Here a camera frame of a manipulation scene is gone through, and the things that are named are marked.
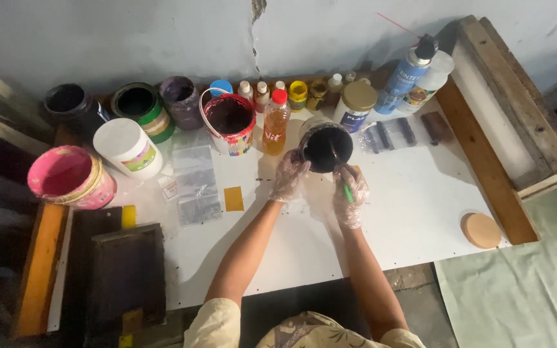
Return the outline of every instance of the blue lid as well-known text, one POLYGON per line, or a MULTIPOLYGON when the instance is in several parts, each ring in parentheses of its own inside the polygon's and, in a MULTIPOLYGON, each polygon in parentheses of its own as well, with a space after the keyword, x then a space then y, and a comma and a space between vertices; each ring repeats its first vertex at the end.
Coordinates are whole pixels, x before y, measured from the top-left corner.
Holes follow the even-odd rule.
MULTIPOLYGON (((233 87, 231 86, 231 84, 229 83, 229 81, 225 81, 225 80, 216 80, 216 81, 214 81, 214 82, 210 85, 210 88, 220 88, 220 89, 224 89, 225 91, 228 91, 229 93, 233 93, 233 87)), ((210 91, 210 94, 211 94, 213 97, 216 97, 217 95, 223 94, 223 92, 217 91, 217 90, 213 90, 213 91, 210 91)))

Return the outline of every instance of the shirt sleeve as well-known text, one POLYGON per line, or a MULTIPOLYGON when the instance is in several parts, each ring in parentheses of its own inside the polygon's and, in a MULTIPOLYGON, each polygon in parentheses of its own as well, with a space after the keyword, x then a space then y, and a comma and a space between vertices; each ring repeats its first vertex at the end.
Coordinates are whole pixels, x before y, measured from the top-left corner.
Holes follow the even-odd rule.
POLYGON ((425 348, 418 336, 404 329, 392 329, 379 340, 390 348, 425 348))
POLYGON ((235 348, 239 343, 240 309, 228 298, 205 302, 184 332, 184 348, 235 348))

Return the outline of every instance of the white tabletop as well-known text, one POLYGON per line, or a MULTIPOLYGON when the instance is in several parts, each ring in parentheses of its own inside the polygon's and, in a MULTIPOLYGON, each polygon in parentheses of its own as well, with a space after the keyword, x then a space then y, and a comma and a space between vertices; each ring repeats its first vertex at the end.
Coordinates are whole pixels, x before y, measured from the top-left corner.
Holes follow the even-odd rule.
MULTIPOLYGON (((437 100, 427 103, 420 113, 430 111, 442 113, 437 100)), ((312 115, 307 110, 291 115, 285 150, 297 146, 299 127, 312 115)), ((399 111, 390 116, 372 111, 366 121, 404 116, 399 111)), ((414 122, 415 118, 410 119, 412 125, 414 122)), ((274 178, 280 158, 264 156, 257 149, 261 129, 262 117, 258 116, 254 148, 245 155, 229 157, 212 149, 221 205, 225 203, 223 189, 240 186, 245 211, 224 212, 220 220, 203 225, 180 228, 177 205, 175 201, 165 203, 156 178, 140 183, 109 168, 118 182, 118 193, 110 206, 135 205, 137 224, 160 222, 163 226, 167 310, 203 302, 231 242, 265 203, 272 183, 266 179, 274 178)), ((460 219, 468 212, 492 216, 459 143, 455 140, 432 146, 422 143, 426 137, 422 128, 413 130, 419 145, 380 154, 365 154, 357 135, 352 137, 354 152, 348 163, 360 167, 371 190, 361 214, 363 230, 382 269, 484 251, 464 237, 460 219)), ((170 159, 170 147, 170 142, 159 144, 165 161, 170 159)), ((278 217, 245 295, 348 276, 342 237, 332 211, 333 192, 331 173, 307 173, 298 198, 278 217)), ((509 245, 503 237, 500 247, 509 245)))

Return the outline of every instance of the pink paint bucket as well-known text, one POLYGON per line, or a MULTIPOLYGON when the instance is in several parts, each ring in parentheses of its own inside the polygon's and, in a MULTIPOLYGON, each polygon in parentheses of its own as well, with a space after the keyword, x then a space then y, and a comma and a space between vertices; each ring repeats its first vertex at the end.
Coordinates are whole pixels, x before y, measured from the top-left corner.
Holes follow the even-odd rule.
POLYGON ((205 90, 199 97, 199 111, 205 128, 212 135, 214 145, 223 155, 245 154, 252 145, 252 129, 255 127, 255 109, 244 97, 228 93, 220 88, 205 90), (203 107, 201 100, 207 91, 218 90, 223 94, 212 98, 203 107))
POLYGON ((50 149, 34 162, 27 184, 36 197, 77 209, 100 209, 117 192, 117 183, 99 157, 78 146, 50 149))

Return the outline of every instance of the hand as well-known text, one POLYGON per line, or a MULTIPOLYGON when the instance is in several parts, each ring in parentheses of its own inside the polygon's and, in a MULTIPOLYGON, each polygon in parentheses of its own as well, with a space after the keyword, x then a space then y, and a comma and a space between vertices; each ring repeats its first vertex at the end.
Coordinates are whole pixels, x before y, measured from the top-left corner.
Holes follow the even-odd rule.
POLYGON ((274 187, 268 197, 271 201, 287 202, 291 199, 300 178, 311 168, 311 161, 302 162, 298 150, 288 151, 277 167, 274 187))
POLYGON ((365 183, 365 178, 349 164, 338 165, 334 169, 332 177, 336 185, 333 203, 338 224, 348 228, 360 227, 360 207, 369 196, 369 188, 365 183), (344 184, 347 184, 353 202, 350 202, 347 198, 344 184))

